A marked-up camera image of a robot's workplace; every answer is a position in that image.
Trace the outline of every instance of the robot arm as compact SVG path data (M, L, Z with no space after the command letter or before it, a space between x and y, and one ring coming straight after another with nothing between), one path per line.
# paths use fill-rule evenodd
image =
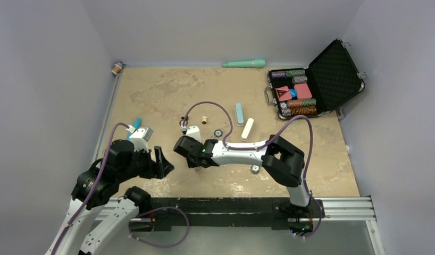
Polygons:
M105 204L108 203L111 196L118 192L120 183L137 176L145 179L162 179L174 169L174 166L165 159L161 147L155 146L156 161L151 159L151 150L147 148L147 140L150 138L150 135L151 130L147 127L142 127L130 136L130 141L115 140L111 143L108 158L104 163L103 174L96 185L96 189L93 191L86 206L69 224L72 216L81 207L91 187L97 180L99 168L96 165L101 162L101 159L95 161L89 170L78 176L64 223L46 254L78 254L95 218L104 208ZM128 214L134 214L133 211L119 211L116 213L123 213L126 218ZM114 229L114 226L119 226L124 222L122 218L115 223L113 222L117 217L106 220L104 224L100 224L99 230L110 233ZM89 243L87 245L91 247L88 248L96 249L99 242L105 244L106 240L102 238L102 240L97 239L97 243L89 242L91 245Z
M225 146L222 141L215 139L201 143L187 133L177 141L174 151L186 158L189 168L227 164L263 166L277 183L287 187L293 205L306 207L310 203L310 196L306 192L303 180L304 153L282 137L277 137L263 149L255 149L264 144L266 141L227 143ZM233 150L228 147L254 149Z
M114 238L119 229L128 225L128 222L138 214L151 209L150 194L136 186L129 188L120 200L119 206L82 240L79 254L100 254L105 244Z

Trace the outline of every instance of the floor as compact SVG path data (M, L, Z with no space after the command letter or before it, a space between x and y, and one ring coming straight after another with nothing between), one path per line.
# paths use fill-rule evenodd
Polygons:
M267 85L268 69L222 68L127 68L122 73L110 125L116 122L133 123L143 119L154 133L149 147L161 146L165 157L175 166L162 180L133 178L120 185L116 197L137 185L153 197L284 197L286 189L277 184L262 169L252 174L247 165L211 167L195 172L188 169L183 157L172 151L182 135L179 121L188 108L199 101L215 101L224 106L235 122L233 109L240 102L244 118L252 117L254 127L247 142L267 140L285 122L277 118L275 107L266 104L263 89ZM202 116L208 123L202 124ZM189 115L189 125L198 125L202 139L208 139L215 129L229 131L225 114L213 105L196 107ZM314 144L307 182L318 197L358 197L357 184L335 113L312 120ZM243 127L235 126L230 142L241 142ZM127 132L119 128L115 139L125 139ZM303 120L293 122L282 137L306 154L309 131Z

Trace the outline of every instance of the metal washer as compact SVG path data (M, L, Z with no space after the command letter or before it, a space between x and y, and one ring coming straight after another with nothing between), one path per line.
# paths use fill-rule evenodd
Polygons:
M252 166L250 166L250 171L251 171L253 174L258 174L258 173L260 172L260 167L259 167L259 166L252 165Z

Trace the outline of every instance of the case handle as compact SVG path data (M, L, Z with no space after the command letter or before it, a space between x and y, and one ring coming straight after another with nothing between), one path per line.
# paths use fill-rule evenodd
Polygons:
M266 86L264 88L264 97L266 98L266 103L267 105L276 105L277 102L275 101L275 98L272 98L272 100L269 100L269 95L267 94L267 90L271 90L272 89L272 85L269 84L268 86Z

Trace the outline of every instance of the gray wall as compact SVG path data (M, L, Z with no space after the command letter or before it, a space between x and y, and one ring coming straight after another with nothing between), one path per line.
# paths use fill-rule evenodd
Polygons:
M215 66L265 58L306 65L342 37L362 0L83 0L114 60Z
M367 89L341 127L388 254L435 254L435 1L364 0L344 39Z
M51 244L89 167L111 66L81 1L0 1L0 254Z

